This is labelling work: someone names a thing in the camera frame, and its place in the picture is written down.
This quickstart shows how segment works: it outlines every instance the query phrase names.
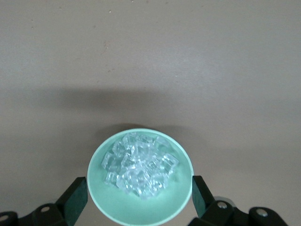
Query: mint green bowl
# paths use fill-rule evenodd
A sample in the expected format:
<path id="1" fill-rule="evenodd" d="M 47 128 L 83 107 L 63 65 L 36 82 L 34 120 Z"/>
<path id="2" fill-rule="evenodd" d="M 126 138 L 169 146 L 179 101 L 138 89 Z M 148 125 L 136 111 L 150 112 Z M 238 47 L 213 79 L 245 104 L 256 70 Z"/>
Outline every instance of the mint green bowl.
<path id="1" fill-rule="evenodd" d="M 105 153 L 112 149 L 116 140 L 129 132 L 166 138 L 173 148 L 171 154 L 180 162 L 169 178 L 168 187 L 156 197 L 141 200 L 135 194 L 126 194 L 103 182 L 107 174 L 101 166 Z M 192 176 L 191 161 L 174 139 L 151 129 L 129 129 L 113 135 L 98 147 L 89 164 L 87 183 L 95 205 L 111 220 L 125 226 L 157 226 L 171 220 L 184 209 L 191 196 Z"/>

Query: bowl rim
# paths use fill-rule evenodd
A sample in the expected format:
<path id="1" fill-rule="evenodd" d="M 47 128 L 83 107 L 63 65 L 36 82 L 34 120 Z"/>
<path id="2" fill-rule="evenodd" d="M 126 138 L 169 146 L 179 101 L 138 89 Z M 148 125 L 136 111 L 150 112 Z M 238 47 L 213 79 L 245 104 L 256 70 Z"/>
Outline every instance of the bowl rim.
<path id="1" fill-rule="evenodd" d="M 157 130 L 154 130 L 154 129 L 145 129 L 145 128 L 135 128 L 135 129 L 127 129 L 127 130 L 123 130 L 121 132 L 118 132 L 112 136 L 110 136 L 109 138 L 107 138 L 105 141 L 103 141 L 100 146 L 98 146 L 98 148 L 95 150 L 94 154 L 92 155 L 92 158 L 90 160 L 90 163 L 89 163 L 89 167 L 88 167 L 88 171 L 87 171 L 87 185 L 88 185 L 88 189 L 89 189 L 89 193 L 91 195 L 91 198 L 94 202 L 94 204 L 97 206 L 97 208 L 107 217 L 109 218 L 110 220 L 120 224 L 120 225 L 124 225 L 124 226 L 159 226 L 161 224 L 164 224 L 168 221 L 170 221 L 171 219 L 175 218 L 184 208 L 185 206 L 187 205 L 190 197 L 191 197 L 191 193 L 192 193 L 192 183 L 190 184 L 190 189 L 189 189 L 189 192 L 186 196 L 186 199 L 184 200 L 184 202 L 182 203 L 182 205 L 178 208 L 177 211 L 175 211 L 172 215 L 170 215 L 169 217 L 161 220 L 161 221 L 158 221 L 158 222 L 155 222 L 155 223 L 152 223 L 152 224 L 136 224 L 136 225 L 133 225 L 133 224 L 128 224 L 126 222 L 123 222 L 121 220 L 118 220 L 114 217 L 112 217 L 110 214 L 108 214 L 105 210 L 102 209 L 102 207 L 97 203 L 96 201 L 96 198 L 94 197 L 94 195 L 90 192 L 90 180 L 89 180 L 89 175 L 90 175 L 90 170 L 91 170 L 91 162 L 92 160 L 96 157 L 96 154 L 101 150 L 101 148 L 103 146 L 105 146 L 109 141 L 111 141 L 112 139 L 115 139 L 116 137 L 119 137 L 120 135 L 122 134 L 126 134 L 126 133 L 131 133 L 131 132 L 149 132 L 149 133 L 154 133 L 156 135 L 160 135 L 160 136 L 163 136 L 165 138 L 167 138 L 169 141 L 173 142 L 176 146 L 178 146 L 180 148 L 180 150 L 182 151 L 182 153 L 184 154 L 185 158 L 187 159 L 188 163 L 189 163 L 189 167 L 190 167 L 190 172 L 191 172 L 191 178 L 192 176 L 194 175 L 194 171 L 193 171 L 193 167 L 192 167 L 192 163 L 191 163 L 191 160 L 189 158 L 189 156 L 187 155 L 185 149 L 176 141 L 174 140 L 172 137 L 170 137 L 169 135 L 165 134 L 165 133 L 162 133 L 160 131 L 157 131 Z"/>

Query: black mechanical part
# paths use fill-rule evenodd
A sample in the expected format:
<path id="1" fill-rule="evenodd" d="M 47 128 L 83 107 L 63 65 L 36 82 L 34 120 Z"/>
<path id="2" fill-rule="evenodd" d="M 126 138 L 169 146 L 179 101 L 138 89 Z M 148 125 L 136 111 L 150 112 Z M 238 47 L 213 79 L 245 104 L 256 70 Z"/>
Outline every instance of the black mechanical part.
<path id="1" fill-rule="evenodd" d="M 288 226 L 273 210 L 253 207 L 249 214 L 215 200 L 201 176 L 192 177 L 192 200 L 198 214 L 189 226 Z"/>
<path id="2" fill-rule="evenodd" d="M 56 203 L 39 206 L 32 213 L 18 218 L 16 212 L 2 212 L 0 226 L 73 226 L 88 201 L 85 177 L 76 178 Z"/>

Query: pile of ice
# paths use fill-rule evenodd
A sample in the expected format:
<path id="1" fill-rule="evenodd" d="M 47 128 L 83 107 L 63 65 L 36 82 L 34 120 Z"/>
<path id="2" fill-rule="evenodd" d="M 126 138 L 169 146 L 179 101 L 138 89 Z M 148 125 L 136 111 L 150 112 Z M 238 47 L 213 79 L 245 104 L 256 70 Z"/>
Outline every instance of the pile of ice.
<path id="1" fill-rule="evenodd" d="M 127 133 L 104 156 L 102 167 L 108 171 L 104 182 L 142 199 L 155 196 L 167 187 L 179 163 L 170 151 L 169 142 L 161 136 Z"/>

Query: bolt head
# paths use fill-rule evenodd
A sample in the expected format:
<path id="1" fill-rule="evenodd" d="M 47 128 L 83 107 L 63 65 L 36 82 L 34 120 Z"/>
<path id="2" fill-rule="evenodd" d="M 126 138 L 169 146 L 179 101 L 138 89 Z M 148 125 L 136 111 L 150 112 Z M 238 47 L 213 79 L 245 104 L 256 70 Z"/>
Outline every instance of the bolt head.
<path id="1" fill-rule="evenodd" d="M 268 213 L 267 211 L 263 210 L 263 209 L 257 209 L 256 210 L 256 213 L 262 217 L 267 217 L 268 216 Z"/>
<path id="2" fill-rule="evenodd" d="M 224 202 L 218 202 L 217 206 L 221 209 L 226 209 L 228 207 L 227 204 Z"/>

